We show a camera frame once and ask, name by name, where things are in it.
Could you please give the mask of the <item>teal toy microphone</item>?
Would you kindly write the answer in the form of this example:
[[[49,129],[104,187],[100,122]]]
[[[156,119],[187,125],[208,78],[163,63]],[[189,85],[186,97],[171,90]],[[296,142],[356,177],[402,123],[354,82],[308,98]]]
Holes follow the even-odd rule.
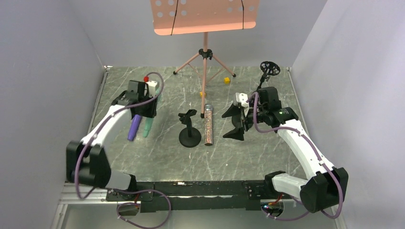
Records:
[[[149,135],[149,133],[150,133],[150,131],[152,129],[153,122],[154,122],[154,118],[150,118],[150,117],[146,118],[145,127],[144,127],[144,131],[143,131],[143,134],[142,134],[142,136],[144,138],[148,137],[148,135]]]

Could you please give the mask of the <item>purple toy microphone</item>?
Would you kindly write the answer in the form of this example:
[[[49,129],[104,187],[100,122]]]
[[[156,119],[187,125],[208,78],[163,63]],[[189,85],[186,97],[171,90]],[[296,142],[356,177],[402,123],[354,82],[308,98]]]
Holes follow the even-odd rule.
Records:
[[[129,131],[128,131],[128,136],[127,136],[128,141],[134,141],[134,139],[136,138],[141,120],[142,120],[142,116],[140,116],[138,114],[136,114],[133,117]]]

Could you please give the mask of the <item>black round-base mic stand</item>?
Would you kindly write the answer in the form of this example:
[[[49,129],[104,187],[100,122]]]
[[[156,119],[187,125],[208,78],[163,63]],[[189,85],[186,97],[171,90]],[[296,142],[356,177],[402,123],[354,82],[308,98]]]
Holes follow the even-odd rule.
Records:
[[[179,133],[179,142],[187,148],[196,147],[202,139],[200,131],[192,126],[191,117],[196,115],[196,113],[195,109],[189,109],[186,113],[178,113],[180,122],[186,125]]]

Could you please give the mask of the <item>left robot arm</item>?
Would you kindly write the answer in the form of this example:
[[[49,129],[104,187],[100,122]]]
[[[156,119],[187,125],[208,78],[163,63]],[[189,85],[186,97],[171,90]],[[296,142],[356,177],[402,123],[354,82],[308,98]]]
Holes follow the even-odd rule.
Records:
[[[107,114],[98,125],[79,141],[66,147],[66,178],[96,188],[137,191],[134,175],[113,170],[107,158],[107,149],[135,115],[154,118],[157,114],[157,81],[135,81],[112,102]]]

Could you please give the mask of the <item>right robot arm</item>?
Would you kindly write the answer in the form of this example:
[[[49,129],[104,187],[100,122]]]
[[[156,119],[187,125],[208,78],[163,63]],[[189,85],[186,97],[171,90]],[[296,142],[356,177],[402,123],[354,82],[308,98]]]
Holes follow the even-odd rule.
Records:
[[[310,213],[321,212],[336,219],[340,216],[349,175],[337,168],[315,146],[290,107],[282,107],[275,87],[258,89],[248,96],[236,93],[231,106],[222,115],[237,120],[235,128],[224,138],[244,140],[251,127],[260,133],[274,132],[289,146],[302,166],[306,178],[284,171],[265,176],[265,190],[270,194],[287,194]]]

